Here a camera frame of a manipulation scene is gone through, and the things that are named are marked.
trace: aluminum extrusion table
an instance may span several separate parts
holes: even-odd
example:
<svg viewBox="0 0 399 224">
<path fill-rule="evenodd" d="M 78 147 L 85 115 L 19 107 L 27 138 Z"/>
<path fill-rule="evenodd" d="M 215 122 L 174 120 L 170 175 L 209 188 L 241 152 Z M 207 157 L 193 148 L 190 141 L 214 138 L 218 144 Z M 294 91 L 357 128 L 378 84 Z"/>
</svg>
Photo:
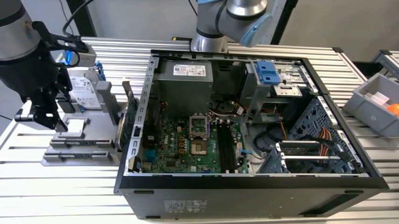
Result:
<svg viewBox="0 0 399 224">
<path fill-rule="evenodd" d="M 119 101 L 127 101 L 122 78 L 131 80 L 141 96 L 150 50 L 190 50 L 182 41 L 154 42 L 83 38 L 105 65 L 107 80 Z M 246 48 L 230 43 L 230 53 L 307 57 L 342 107 L 351 91 L 366 80 L 345 53 L 333 48 L 259 45 Z M 354 117 L 353 131 L 392 188 L 329 218 L 166 220 L 163 223 L 399 223 L 399 138 L 382 138 Z M 11 123 L 0 137 L 0 223 L 133 223 L 139 221 L 123 196 L 114 195 L 118 167 L 43 167 L 43 153 L 54 131 L 38 131 Z"/>
</svg>

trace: case label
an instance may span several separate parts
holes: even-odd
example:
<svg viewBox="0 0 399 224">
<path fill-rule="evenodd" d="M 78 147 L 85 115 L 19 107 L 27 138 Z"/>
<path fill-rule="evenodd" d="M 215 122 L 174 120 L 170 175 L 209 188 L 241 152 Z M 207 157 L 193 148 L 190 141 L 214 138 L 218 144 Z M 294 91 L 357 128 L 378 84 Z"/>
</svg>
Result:
<svg viewBox="0 0 399 224">
<path fill-rule="evenodd" d="M 169 213 L 199 213 L 206 211 L 207 200 L 165 200 L 165 209 Z"/>
<path fill-rule="evenodd" d="M 205 65 L 177 64 L 174 66 L 175 76 L 207 76 Z"/>
</svg>

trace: gray plastic holder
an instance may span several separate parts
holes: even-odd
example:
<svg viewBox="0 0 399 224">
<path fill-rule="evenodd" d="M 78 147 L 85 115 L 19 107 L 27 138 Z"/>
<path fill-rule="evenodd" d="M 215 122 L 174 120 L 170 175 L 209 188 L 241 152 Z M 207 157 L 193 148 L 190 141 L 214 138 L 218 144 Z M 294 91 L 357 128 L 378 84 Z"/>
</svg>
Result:
<svg viewBox="0 0 399 224">
<path fill-rule="evenodd" d="M 369 94 L 382 93 L 390 98 L 388 104 L 399 104 L 399 84 L 382 74 L 377 74 L 354 91 L 354 96 L 343 107 L 357 119 L 385 137 L 399 136 L 399 117 L 372 101 Z"/>
</svg>

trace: side panel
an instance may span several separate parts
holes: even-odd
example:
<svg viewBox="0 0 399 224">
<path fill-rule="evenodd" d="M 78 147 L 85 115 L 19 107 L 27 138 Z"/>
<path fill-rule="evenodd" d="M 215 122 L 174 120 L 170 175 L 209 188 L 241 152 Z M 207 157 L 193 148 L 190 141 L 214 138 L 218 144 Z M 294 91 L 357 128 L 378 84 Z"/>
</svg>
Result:
<svg viewBox="0 0 399 224">
<path fill-rule="evenodd" d="M 146 218 L 266 218 L 330 216 L 377 194 L 369 189 L 122 189 Z"/>
</svg>

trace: wire bundle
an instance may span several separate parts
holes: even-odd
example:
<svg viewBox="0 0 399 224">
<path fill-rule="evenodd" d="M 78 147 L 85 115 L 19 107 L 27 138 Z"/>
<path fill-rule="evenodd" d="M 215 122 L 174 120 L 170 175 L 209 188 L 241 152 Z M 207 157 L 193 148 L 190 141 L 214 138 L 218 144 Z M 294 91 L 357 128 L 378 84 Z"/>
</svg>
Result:
<svg viewBox="0 0 399 224">
<path fill-rule="evenodd" d="M 319 139 L 327 139 L 330 141 L 333 141 L 333 135 L 331 132 L 329 131 L 329 129 L 326 127 L 322 127 L 322 131 L 318 135 Z M 329 153 L 329 147 L 326 145 L 321 145 L 321 156 L 327 156 Z"/>
</svg>

